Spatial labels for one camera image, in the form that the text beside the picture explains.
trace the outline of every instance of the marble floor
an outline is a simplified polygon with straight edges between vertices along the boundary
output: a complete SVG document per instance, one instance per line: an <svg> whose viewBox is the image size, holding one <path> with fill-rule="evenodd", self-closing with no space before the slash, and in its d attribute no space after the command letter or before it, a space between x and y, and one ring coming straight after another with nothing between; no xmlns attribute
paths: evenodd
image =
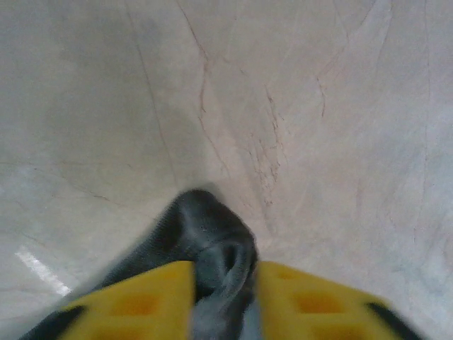
<svg viewBox="0 0 453 340"><path fill-rule="evenodd" d="M207 186L264 259L453 338L453 1L0 7L0 327Z"/></svg>

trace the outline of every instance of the yellow plastic object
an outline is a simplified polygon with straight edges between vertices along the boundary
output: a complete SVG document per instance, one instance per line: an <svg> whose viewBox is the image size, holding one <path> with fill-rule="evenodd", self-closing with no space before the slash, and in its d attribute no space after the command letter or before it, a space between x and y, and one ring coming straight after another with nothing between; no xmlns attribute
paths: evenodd
<svg viewBox="0 0 453 340"><path fill-rule="evenodd" d="M274 262L258 265L265 340L400 339L366 307L379 298Z"/></svg>
<svg viewBox="0 0 453 340"><path fill-rule="evenodd" d="M193 264L173 262L68 305L87 310L59 339L186 340L193 299Z"/></svg>

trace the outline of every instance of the floor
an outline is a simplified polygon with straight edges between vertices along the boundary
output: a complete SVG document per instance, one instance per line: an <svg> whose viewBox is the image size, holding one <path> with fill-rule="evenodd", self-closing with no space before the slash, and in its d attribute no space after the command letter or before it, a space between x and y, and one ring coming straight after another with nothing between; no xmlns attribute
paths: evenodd
<svg viewBox="0 0 453 340"><path fill-rule="evenodd" d="M0 327L174 195L453 337L453 1L6 0Z"/></svg>

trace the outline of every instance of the dark gray cloth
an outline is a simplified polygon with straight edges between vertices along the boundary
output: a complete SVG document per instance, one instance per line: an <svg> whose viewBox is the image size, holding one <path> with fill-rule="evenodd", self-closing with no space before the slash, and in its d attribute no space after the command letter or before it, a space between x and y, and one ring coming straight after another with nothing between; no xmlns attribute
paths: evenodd
<svg viewBox="0 0 453 340"><path fill-rule="evenodd" d="M144 241L94 290L182 260L195 263L193 339L239 339L245 311L252 320L257 319L256 306L249 308L258 260L255 240L241 219L207 191L192 190L180 194ZM53 329L52 323L64 319L68 326L72 315L57 314L57 317L52 315L43 320L21 340L57 339L65 327L60 327L59 332L49 337L47 332ZM246 334L256 332L247 327L243 336Z"/></svg>

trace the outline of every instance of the square hole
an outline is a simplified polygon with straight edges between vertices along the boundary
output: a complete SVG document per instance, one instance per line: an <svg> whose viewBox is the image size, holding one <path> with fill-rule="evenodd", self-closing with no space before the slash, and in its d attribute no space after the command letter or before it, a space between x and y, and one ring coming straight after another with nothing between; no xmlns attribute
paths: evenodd
<svg viewBox="0 0 453 340"><path fill-rule="evenodd" d="M142 340L143 338L143 329L115 327L95 330L91 340Z"/></svg>
<svg viewBox="0 0 453 340"><path fill-rule="evenodd" d="M312 327L316 340L365 340L363 330L358 326L340 324Z"/></svg>
<svg viewBox="0 0 453 340"><path fill-rule="evenodd" d="M158 301L153 295L126 295L113 305L109 315L151 315L157 307Z"/></svg>
<svg viewBox="0 0 453 340"><path fill-rule="evenodd" d="M327 293L313 292L296 295L294 301L297 310L304 314L344 312L343 306L333 296Z"/></svg>

